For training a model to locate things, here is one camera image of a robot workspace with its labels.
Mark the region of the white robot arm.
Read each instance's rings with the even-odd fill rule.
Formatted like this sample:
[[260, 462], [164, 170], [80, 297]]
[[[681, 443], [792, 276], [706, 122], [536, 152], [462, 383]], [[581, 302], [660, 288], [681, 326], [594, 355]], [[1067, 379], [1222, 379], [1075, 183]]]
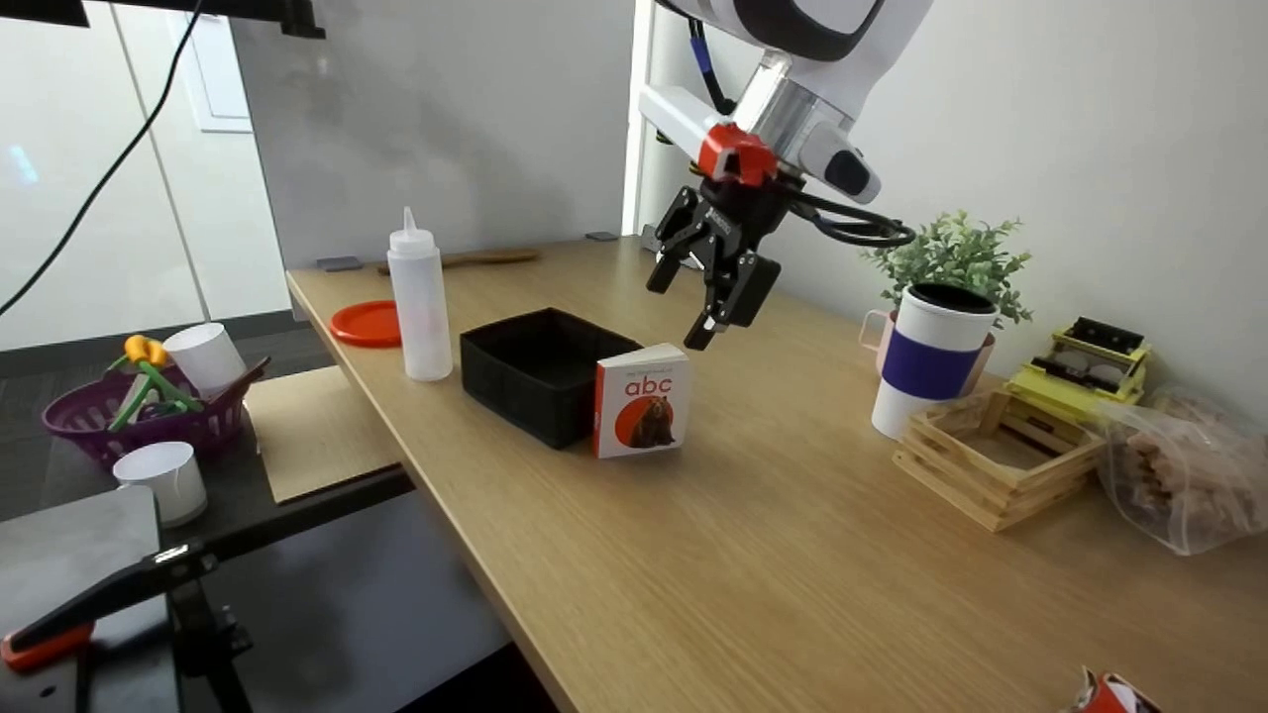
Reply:
[[706, 269], [685, 346], [750, 326], [780, 264], [762, 240], [786, 212], [846, 244], [905, 244], [898, 218], [872, 212], [875, 170], [852, 145], [865, 97], [905, 55], [932, 0], [659, 0], [688, 26], [706, 95], [639, 85], [643, 119], [675, 144], [699, 183], [654, 224], [650, 293], [685, 260]]

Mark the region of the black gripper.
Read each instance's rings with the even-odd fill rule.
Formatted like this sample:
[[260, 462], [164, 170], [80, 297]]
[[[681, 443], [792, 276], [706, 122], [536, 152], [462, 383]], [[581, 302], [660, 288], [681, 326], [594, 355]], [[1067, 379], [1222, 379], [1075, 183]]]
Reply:
[[685, 331], [685, 347], [706, 347], [728, 326], [753, 326], [780, 264], [750, 253], [787, 212], [792, 185], [714, 183], [681, 185], [654, 224], [650, 293], [664, 293], [685, 260], [706, 269], [706, 310]]

